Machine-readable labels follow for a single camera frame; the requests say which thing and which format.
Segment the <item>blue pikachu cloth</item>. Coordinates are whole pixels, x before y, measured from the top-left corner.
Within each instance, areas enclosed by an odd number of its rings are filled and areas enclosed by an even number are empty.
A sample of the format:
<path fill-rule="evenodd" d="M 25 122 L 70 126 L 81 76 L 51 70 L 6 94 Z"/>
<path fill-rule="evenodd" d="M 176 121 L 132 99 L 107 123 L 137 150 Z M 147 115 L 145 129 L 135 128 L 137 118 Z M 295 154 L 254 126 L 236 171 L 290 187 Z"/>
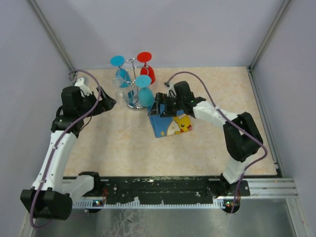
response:
<path fill-rule="evenodd" d="M 177 111 L 175 117 L 149 116 L 156 138 L 177 135 L 193 130 L 190 117 L 183 110 Z"/>

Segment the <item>teal wine glass front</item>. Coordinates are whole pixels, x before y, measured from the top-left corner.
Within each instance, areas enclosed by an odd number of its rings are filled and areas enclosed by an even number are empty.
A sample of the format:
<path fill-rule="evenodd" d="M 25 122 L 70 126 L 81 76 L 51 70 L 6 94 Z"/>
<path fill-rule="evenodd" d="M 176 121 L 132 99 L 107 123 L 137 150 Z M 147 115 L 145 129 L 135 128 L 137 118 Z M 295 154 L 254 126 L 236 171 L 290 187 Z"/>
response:
<path fill-rule="evenodd" d="M 140 75 L 136 78 L 135 83 L 138 91 L 138 101 L 143 107 L 150 107 L 154 104 L 153 92 L 149 89 L 151 78 L 148 75 Z"/>

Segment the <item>red wine glass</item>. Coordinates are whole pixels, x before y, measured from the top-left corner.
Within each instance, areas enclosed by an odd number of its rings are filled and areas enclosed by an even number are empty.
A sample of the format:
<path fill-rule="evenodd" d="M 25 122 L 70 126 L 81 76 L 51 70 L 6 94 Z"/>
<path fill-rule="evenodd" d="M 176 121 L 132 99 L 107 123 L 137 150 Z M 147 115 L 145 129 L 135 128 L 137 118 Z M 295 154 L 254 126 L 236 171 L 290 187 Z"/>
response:
<path fill-rule="evenodd" d="M 147 75 L 151 78 L 151 84 L 156 81 L 156 76 L 153 68 L 149 66 L 148 62 L 152 59 L 152 54 L 150 52 L 144 51 L 137 55 L 137 60 L 143 63 L 143 67 L 140 71 L 140 75 Z"/>

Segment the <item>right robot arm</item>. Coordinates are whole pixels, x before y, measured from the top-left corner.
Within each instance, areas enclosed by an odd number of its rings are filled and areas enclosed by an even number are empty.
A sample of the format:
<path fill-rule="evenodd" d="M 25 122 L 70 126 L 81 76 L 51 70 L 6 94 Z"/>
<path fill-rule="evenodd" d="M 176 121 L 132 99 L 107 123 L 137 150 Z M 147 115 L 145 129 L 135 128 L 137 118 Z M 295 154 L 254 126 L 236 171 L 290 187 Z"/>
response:
<path fill-rule="evenodd" d="M 186 81 L 172 85 L 167 94 L 157 93 L 154 104 L 149 107 L 148 115 L 171 118 L 175 117 L 178 111 L 208 122 L 223 131 L 230 159 L 220 175 L 220 180 L 211 182 L 207 191 L 212 197 L 236 193 L 248 169 L 249 159 L 263 145 L 252 115 L 248 112 L 234 114 L 221 110 L 205 98 L 194 96 Z"/>

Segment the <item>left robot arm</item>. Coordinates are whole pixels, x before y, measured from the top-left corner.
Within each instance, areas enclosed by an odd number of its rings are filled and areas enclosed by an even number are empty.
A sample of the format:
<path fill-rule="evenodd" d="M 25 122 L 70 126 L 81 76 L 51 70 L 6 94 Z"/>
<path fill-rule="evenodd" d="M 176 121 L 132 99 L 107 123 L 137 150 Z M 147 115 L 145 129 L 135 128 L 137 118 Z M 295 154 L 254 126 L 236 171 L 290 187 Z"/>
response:
<path fill-rule="evenodd" d="M 116 104 L 102 87 L 94 95 L 87 86 L 69 86 L 62 90 L 62 105 L 52 122 L 50 144 L 41 170 L 31 188 L 20 199 L 30 219 L 66 220 L 73 204 L 90 193 L 99 195 L 103 184 L 98 172 L 83 171 L 66 187 L 62 186 L 70 153 L 84 127 L 84 119 L 110 111 Z"/>

